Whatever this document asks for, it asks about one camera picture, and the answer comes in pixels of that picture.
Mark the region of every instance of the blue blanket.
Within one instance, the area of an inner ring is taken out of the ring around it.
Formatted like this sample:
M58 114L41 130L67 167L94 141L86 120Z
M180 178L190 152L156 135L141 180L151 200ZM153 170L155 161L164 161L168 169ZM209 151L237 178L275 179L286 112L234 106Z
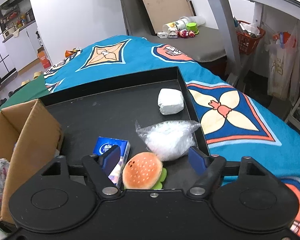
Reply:
M259 103L167 44L115 36L92 44L44 73L48 90L149 69L179 66L212 154L255 158L300 201L300 135ZM300 210L291 228L300 236Z

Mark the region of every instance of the white wall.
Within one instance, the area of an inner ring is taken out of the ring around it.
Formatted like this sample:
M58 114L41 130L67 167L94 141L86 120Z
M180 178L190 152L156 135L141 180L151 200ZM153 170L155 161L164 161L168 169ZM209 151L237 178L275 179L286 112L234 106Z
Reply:
M53 64L65 50L126 34L120 0L30 0Z
M206 19L205 26L217 29L217 23L214 19L208 0L192 0L194 10L197 15ZM247 0L229 0L232 14L238 19L246 22L253 21L254 2Z

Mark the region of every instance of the metal table leg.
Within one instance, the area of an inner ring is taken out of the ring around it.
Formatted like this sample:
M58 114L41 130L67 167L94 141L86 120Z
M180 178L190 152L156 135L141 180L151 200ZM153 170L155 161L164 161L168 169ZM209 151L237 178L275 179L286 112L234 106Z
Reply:
M226 71L230 73L227 82L235 86L242 67L229 0L208 0L208 2L224 41L225 53L227 55Z

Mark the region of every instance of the wrapped white object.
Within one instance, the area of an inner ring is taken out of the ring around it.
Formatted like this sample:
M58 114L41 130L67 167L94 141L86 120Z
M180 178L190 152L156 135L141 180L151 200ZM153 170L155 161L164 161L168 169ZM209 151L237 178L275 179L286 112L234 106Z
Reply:
M184 107L182 92L176 89L162 88L158 96L158 106L161 114L179 113Z
M161 161L173 161L187 154L189 147L195 146L192 136L199 127L196 121L165 121L140 128L136 121L136 133L146 143L151 152Z
M248 23L240 23L243 30L246 30L249 33L253 33L255 35L260 35L260 30L258 29L255 23L248 24Z

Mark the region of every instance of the cardboard box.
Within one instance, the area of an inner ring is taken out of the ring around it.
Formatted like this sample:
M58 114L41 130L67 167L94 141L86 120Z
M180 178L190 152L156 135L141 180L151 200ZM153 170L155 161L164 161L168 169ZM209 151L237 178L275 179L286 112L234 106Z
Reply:
M40 47L38 50L37 50L38 54L38 58L40 59L42 65L44 66L44 68L49 68L51 66L51 63L45 53L45 49L43 47Z
M14 224L8 206L11 195L54 157L62 139L60 124L39 99L0 111L0 158L10 162L0 221Z

